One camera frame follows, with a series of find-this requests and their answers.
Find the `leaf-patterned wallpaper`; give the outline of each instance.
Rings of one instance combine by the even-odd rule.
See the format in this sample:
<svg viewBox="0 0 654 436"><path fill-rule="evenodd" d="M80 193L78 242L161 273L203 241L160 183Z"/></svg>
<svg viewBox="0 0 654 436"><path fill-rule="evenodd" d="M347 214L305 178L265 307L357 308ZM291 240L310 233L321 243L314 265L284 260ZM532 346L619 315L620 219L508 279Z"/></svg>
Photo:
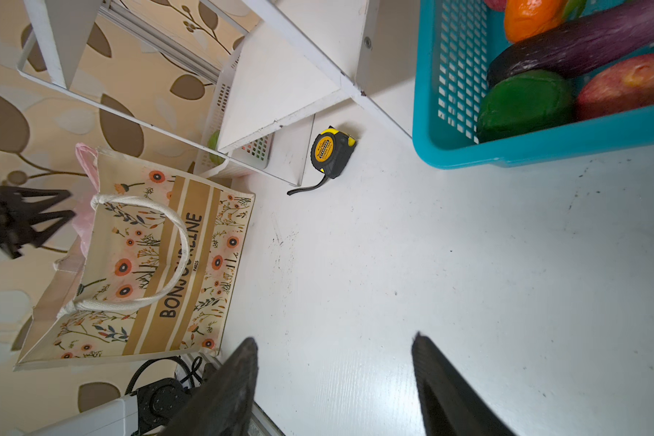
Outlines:
<svg viewBox="0 0 654 436"><path fill-rule="evenodd" d="M197 0L123 3L218 66L239 38L235 29L218 21ZM215 4L247 29L258 21L240 0ZM30 31L22 1L0 0L0 183L69 189L73 196L58 207L75 209L80 199L93 193L75 160L78 142L183 170L190 167L196 149L20 77L14 67ZM49 79L37 48L30 53L26 69ZM182 70L102 17L92 28L71 90L196 141L213 95L208 81ZM31 307L52 279L53 262L75 236L68 225L45 249L26 246L24 257L16 260L0 252L0 435L23 434L77 414L83 395L103 392L102 398L114 397L140 366L12 372L31 322ZM172 362L156 363L140 383L167 377L173 368Z"/></svg>

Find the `beige wall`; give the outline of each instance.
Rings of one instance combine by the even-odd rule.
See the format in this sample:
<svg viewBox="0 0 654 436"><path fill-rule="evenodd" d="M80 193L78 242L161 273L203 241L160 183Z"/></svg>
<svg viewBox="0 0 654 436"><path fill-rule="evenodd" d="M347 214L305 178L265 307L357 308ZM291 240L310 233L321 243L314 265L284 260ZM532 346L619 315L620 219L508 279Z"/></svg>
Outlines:
<svg viewBox="0 0 654 436"><path fill-rule="evenodd" d="M239 35L222 22L216 29L186 30L185 20L174 9L184 11L182 6L188 5L194 20L203 26L197 0L170 0L168 5L165 0L124 2L145 20L164 27L166 33L218 66L227 53L209 37L213 33L210 30L215 31L230 51ZM257 22L236 0L217 3L228 12L237 13L238 21L248 28ZM88 180L69 174L33 178L47 171L25 161L55 173L81 172L73 150L76 143L84 142L180 169L189 167L196 149L150 130L138 131L137 125L121 123L120 119L100 119L95 108L20 77L13 65L19 57L21 35L28 24L20 0L0 0L0 101L9 102L0 103L0 181L15 182L26 175L32 177L24 184L26 187L69 189L73 197L59 208L73 209L87 191ZM186 72L101 17L97 18L97 25L101 34L90 38L90 47L85 49L72 89L95 100L107 100L108 96L135 117L200 140L213 86L204 86L208 82L203 79L199 83L197 78L183 77ZM33 56L31 60L38 66ZM27 71L48 79L46 71L35 73L31 66ZM67 250L74 238L74 231L67 226L47 245ZM30 246L22 252L24 257L16 260L8 260L0 252L0 435L18 435L21 433L17 429L32 431L77 414L77 391L81 384L110 382L123 391L140 365L12 372L18 352L10 351L10 347L29 318L31 306L50 282L53 261L62 257L60 253ZM173 367L173 363L156 363L146 371L142 382L169 375Z"/></svg>

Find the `purple eggplant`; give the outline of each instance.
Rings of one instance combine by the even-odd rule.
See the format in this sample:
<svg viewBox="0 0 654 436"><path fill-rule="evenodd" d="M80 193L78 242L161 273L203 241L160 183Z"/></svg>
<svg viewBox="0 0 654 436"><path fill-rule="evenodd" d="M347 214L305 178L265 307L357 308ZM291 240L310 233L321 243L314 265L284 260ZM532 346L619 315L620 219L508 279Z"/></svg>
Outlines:
<svg viewBox="0 0 654 436"><path fill-rule="evenodd" d="M490 87L529 70L566 79L654 43L654 0L633 0L515 43L489 65Z"/></svg>

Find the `white plastic basket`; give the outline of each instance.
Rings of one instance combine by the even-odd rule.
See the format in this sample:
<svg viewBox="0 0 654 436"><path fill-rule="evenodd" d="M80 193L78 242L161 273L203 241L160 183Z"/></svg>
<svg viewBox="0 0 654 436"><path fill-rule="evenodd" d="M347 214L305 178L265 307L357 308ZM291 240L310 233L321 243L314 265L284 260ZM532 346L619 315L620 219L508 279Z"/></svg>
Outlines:
<svg viewBox="0 0 654 436"><path fill-rule="evenodd" d="M209 109L209 115L206 117L203 134L201 135L201 144L203 145L208 145L210 136L214 134L214 132L220 130L220 127L223 125L225 106L228 103L228 97L230 96L230 89L233 79L235 78L235 69L240 60L241 51L242 44L240 44L230 56L218 77L218 83L215 84L213 102ZM238 161L252 165L259 170L263 170L269 163L269 148L273 137L273 133L261 137L258 140L252 141L250 144L238 147L230 152L229 155ZM210 153L203 150L199 150L196 163L194 164L194 175L203 178L221 177L228 179L245 176L251 172L252 170L230 162L227 159L222 164L216 166L216 164L210 159Z"/></svg>

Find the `teal plastic basket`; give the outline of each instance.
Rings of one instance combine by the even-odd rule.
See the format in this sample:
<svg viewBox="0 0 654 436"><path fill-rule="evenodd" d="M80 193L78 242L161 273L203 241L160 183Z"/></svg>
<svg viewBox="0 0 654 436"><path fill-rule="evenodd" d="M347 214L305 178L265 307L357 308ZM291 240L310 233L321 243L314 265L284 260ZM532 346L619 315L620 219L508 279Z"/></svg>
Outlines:
<svg viewBox="0 0 654 436"><path fill-rule="evenodd" d="M584 14L620 3L588 0ZM429 165L512 167L654 144L654 105L479 144L487 67L509 46L504 14L489 10L483 0L421 0L420 7L413 141ZM651 52L654 44L628 57ZM610 65L574 80L575 92Z"/></svg>

